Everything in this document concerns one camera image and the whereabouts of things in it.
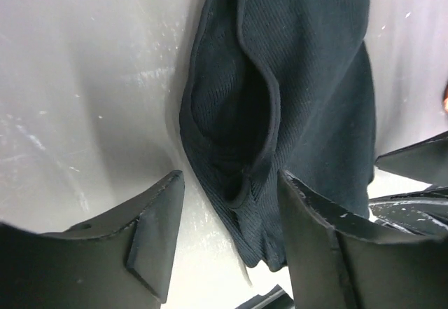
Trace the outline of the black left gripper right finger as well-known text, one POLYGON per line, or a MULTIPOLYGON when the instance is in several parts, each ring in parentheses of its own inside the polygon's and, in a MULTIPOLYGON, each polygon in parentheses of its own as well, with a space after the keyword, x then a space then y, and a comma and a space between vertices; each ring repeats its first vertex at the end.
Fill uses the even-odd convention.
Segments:
POLYGON ((296 308, 446 308, 447 234, 385 227, 278 175, 296 308))

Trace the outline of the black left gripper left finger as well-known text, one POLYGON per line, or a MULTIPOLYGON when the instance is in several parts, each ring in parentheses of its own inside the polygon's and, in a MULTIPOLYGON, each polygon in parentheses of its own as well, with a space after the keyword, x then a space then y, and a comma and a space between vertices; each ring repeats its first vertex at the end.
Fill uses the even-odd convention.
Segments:
POLYGON ((2 308, 159 308, 167 301, 185 183, 170 172, 60 233, 1 225, 2 308))

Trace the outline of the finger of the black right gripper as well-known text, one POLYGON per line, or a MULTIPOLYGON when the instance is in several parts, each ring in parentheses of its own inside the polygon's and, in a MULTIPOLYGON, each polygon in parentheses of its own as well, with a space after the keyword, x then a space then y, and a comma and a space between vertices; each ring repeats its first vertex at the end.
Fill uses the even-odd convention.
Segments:
POLYGON ((447 234, 447 189, 388 195, 369 201, 371 220, 415 235, 447 234))
POLYGON ((378 157, 376 166, 427 184, 446 184, 447 132, 386 153, 378 157))

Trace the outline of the black ribbed underwear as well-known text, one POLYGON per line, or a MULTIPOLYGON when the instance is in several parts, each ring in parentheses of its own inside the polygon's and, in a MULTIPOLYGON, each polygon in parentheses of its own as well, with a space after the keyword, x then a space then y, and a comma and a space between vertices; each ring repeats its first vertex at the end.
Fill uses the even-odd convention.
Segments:
POLYGON ((362 217, 374 176, 370 0, 206 0, 179 124, 243 262, 286 265, 277 172, 362 217))

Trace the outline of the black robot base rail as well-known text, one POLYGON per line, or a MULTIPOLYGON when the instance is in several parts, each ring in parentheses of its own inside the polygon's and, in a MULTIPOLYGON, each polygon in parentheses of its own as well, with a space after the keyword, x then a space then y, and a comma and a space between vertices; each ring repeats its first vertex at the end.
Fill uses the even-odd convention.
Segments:
POLYGON ((293 299, 279 286, 265 295, 257 295, 242 303, 237 309, 295 309, 293 299))

